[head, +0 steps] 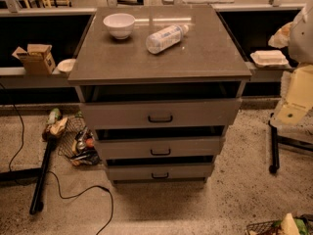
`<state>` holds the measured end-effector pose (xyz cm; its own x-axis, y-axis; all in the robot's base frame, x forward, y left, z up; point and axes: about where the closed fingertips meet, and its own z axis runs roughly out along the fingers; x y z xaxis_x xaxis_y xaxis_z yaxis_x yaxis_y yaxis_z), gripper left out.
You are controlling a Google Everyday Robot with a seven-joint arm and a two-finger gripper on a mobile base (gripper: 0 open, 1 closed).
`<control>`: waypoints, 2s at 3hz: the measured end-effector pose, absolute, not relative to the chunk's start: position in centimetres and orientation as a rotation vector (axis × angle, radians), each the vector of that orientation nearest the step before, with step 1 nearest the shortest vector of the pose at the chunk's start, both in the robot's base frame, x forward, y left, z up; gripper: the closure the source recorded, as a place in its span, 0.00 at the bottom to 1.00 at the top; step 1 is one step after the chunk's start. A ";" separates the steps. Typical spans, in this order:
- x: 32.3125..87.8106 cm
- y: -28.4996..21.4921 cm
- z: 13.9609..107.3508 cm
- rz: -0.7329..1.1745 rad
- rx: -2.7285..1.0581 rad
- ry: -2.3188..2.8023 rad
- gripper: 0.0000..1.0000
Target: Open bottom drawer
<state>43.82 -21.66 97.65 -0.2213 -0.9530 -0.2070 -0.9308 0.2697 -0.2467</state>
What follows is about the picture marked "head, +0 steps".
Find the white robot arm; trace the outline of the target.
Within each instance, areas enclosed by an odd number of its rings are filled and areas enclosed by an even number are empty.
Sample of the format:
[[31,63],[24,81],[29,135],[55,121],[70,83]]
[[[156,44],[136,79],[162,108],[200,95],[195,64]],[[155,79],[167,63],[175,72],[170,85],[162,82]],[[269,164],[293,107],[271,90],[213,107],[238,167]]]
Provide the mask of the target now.
[[284,24],[268,44],[288,48],[297,62],[293,71],[281,78],[281,100],[270,122],[274,126],[297,124],[313,108],[313,2],[307,2],[292,22]]

